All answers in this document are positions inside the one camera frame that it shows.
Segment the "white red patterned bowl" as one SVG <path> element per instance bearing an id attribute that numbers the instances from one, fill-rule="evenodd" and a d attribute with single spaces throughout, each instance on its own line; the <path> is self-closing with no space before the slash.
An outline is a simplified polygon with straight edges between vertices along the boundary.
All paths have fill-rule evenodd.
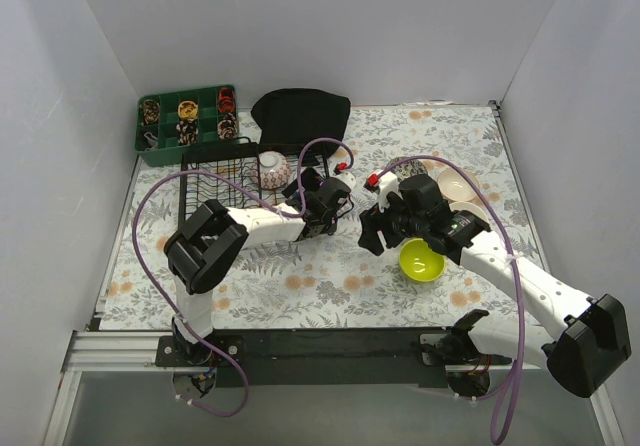
<path id="1" fill-rule="evenodd" d="M 265 151 L 259 154 L 258 160 L 262 189 L 276 190 L 288 184 L 290 168 L 284 155 L 277 151 Z"/>

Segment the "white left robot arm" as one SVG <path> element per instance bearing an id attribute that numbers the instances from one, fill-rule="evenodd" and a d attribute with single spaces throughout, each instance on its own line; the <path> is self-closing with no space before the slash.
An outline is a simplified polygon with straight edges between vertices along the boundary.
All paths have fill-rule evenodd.
<path id="1" fill-rule="evenodd" d="M 212 356 L 213 289 L 242 250 L 336 231 L 338 212 L 350 199 L 355 177 L 342 171 L 316 180 L 314 173 L 306 169 L 304 192 L 294 193 L 274 210 L 226 208 L 215 199 L 207 200 L 170 237 L 164 252 L 178 308 L 172 333 L 178 353 L 188 364 L 200 366 Z"/>

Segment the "yellow-green bowl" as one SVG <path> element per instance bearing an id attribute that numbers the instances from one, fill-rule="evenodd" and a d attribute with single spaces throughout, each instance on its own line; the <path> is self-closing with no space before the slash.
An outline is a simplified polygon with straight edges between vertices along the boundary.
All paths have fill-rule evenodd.
<path id="1" fill-rule="evenodd" d="M 411 239 L 404 243 L 399 253 L 402 272 L 419 283 L 433 282 L 445 271 L 445 257 L 435 253 L 422 239 Z"/>

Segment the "white pink interior bowl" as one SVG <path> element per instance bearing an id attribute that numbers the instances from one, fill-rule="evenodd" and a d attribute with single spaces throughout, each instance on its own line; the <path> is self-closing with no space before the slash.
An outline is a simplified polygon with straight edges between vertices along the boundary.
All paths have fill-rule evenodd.
<path id="1" fill-rule="evenodd" d="M 450 202 L 471 202 L 477 197 L 475 189 L 454 169 L 444 169 L 437 178 L 442 195 Z"/>

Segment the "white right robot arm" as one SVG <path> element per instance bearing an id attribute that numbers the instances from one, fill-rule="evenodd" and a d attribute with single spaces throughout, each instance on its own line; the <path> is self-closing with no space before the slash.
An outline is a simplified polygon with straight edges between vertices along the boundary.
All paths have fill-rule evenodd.
<path id="1" fill-rule="evenodd" d="M 548 371 L 567 391 L 590 397 L 631 355 L 624 306 L 609 294 L 594 298 L 524 257 L 508 252 L 489 224 L 468 211 L 453 211 L 426 174 L 399 180 L 371 174 L 367 190 L 378 202 L 360 215 L 359 245 L 379 256 L 405 239 L 420 239 L 435 253 L 521 299 L 537 324 L 521 333 L 518 321 L 485 310 L 465 314 L 446 336 L 425 345 L 451 363 L 475 363 L 499 355 Z"/>

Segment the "beige tan bowl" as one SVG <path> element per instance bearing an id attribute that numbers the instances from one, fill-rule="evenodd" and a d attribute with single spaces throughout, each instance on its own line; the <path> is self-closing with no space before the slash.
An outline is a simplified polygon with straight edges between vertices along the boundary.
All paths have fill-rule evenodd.
<path id="1" fill-rule="evenodd" d="M 488 222 L 488 217 L 484 210 L 476 204 L 470 202 L 452 202 L 449 208 L 454 214 L 454 219 L 461 224 L 472 224 Z"/>

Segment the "floral brown leaf bowl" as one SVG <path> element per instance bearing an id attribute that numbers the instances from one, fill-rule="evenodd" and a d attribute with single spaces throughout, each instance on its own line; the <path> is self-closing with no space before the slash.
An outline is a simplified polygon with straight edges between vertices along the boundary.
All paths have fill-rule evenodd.
<path id="1" fill-rule="evenodd" d="M 400 163 L 401 160 L 404 160 L 404 157 L 393 158 L 388 163 L 390 172 L 397 177 L 399 182 L 416 175 L 428 174 L 428 169 L 421 160 L 411 159 Z"/>

